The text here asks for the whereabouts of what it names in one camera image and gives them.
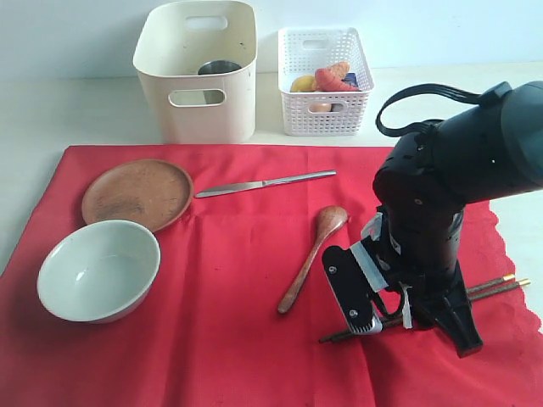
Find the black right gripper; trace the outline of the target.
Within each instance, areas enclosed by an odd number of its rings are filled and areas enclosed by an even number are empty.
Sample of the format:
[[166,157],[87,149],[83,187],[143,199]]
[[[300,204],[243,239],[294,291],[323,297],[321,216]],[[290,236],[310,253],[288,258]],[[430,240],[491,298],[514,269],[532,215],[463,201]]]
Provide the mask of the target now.
[[475,326],[458,261],[464,208],[398,209],[381,204],[380,237],[373,257],[402,305],[424,327],[437,326],[454,344],[459,358],[477,353],[483,340]]

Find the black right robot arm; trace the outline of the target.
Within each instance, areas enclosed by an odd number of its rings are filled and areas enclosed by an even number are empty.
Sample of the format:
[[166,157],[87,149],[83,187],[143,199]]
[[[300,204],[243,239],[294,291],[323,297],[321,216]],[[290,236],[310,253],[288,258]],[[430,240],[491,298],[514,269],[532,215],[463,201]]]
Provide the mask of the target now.
[[391,103],[436,95],[467,110],[401,128],[379,125],[396,144],[374,177],[381,234],[369,252],[422,328],[438,327],[459,356],[483,345],[457,258],[469,204],[542,187],[542,84],[502,82],[480,94],[440,84],[410,86]]

